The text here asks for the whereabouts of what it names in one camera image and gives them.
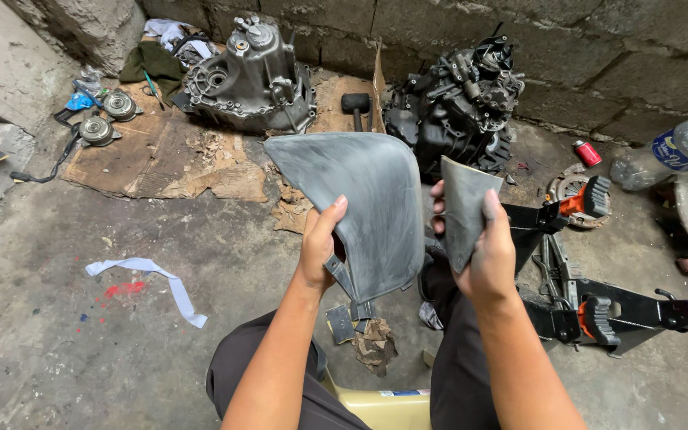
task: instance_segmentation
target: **hand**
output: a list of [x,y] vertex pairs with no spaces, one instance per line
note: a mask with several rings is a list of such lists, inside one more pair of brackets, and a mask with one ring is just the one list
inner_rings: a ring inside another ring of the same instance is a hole
[[307,212],[296,275],[301,276],[308,287],[319,291],[321,296],[334,282],[323,264],[333,254],[331,233],[336,223],[344,218],[347,203],[342,194],[322,213],[314,208]]
[[[440,213],[445,210],[445,181],[438,182],[431,190],[434,197],[434,231],[445,232],[445,219]],[[512,295],[517,295],[514,286],[516,251],[511,240],[508,215],[498,200],[495,190],[488,190],[483,203],[483,214],[487,220],[485,230],[477,239],[471,263],[461,273],[453,271],[458,288],[475,304],[482,307],[495,305]]]

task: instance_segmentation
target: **water bottle label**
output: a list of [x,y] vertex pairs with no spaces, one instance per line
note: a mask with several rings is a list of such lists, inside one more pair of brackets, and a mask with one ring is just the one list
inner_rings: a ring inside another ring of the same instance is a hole
[[688,158],[674,145],[673,129],[652,141],[652,153],[670,170],[688,171]]

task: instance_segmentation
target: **blue plastic bag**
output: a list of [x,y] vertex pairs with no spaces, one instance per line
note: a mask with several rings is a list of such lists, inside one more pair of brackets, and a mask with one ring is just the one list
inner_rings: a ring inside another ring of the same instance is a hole
[[92,105],[92,100],[86,94],[77,91],[70,96],[70,100],[65,107],[70,110],[82,110]]

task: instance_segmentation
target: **red spray can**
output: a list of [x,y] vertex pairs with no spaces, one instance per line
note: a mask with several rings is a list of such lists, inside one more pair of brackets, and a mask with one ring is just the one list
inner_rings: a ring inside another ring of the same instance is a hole
[[599,156],[590,143],[579,140],[573,143],[573,146],[575,147],[575,152],[588,167],[595,166],[599,161],[602,161],[602,157]]

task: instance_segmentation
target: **person's left hand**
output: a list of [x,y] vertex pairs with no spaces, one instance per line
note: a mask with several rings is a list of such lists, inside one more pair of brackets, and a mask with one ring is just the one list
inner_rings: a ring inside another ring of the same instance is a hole
[[314,208],[307,212],[297,274],[302,277],[308,287],[319,291],[321,296],[334,282],[333,276],[323,267],[323,264],[333,254],[331,233],[336,223],[344,218],[346,207],[347,200],[342,194],[322,213]]

